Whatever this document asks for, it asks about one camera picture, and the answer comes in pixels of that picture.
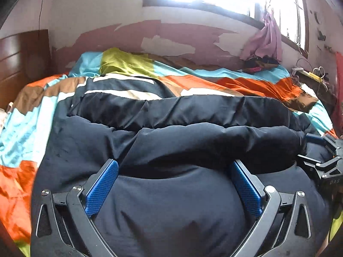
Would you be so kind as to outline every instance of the yellow-green fabric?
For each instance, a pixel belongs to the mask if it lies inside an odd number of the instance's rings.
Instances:
[[[100,74],[119,73],[158,78],[154,73],[153,62],[148,58],[148,54],[133,55],[118,48],[111,48],[102,54]]]
[[[15,242],[15,244],[18,246],[20,251],[26,256],[31,257],[30,253],[30,245],[24,242]]]
[[[338,229],[341,227],[342,222],[343,222],[343,211],[341,212],[341,216],[339,218],[333,219],[329,241],[333,239]]]

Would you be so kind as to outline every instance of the bed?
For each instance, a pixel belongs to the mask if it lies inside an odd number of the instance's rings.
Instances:
[[[112,48],[37,79],[20,81],[16,98],[0,105],[14,102],[0,134],[0,219],[26,255],[41,191],[68,191],[108,158],[120,173],[96,225],[119,256],[232,252],[248,225],[220,171],[238,158],[277,190],[294,193],[300,183],[318,248],[328,233],[330,202],[292,160],[300,152],[330,159],[315,144],[304,147],[304,138],[335,135],[332,122],[314,92],[294,86],[282,66],[248,74]],[[206,215],[214,212],[219,218]]]

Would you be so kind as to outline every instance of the pink curtain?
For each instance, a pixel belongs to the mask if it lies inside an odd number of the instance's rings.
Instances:
[[[277,22],[268,12],[263,19],[265,26],[244,45],[240,58],[247,60],[256,55],[261,58],[269,56],[282,61],[281,32]]]

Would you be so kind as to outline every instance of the blue clamp pad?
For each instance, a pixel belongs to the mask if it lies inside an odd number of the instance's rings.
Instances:
[[[114,181],[118,177],[118,172],[118,163],[113,160],[86,195],[85,212],[89,218],[100,211]]]
[[[306,134],[306,141],[309,143],[314,143],[322,146],[325,146],[326,144],[325,139],[323,137],[311,133]]]
[[[262,214],[262,199],[238,163],[230,165],[231,180],[248,212],[259,217]]]

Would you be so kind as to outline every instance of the wooden headboard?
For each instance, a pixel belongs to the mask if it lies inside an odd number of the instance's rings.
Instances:
[[[51,75],[48,30],[0,39],[0,108],[6,110],[29,83]]]

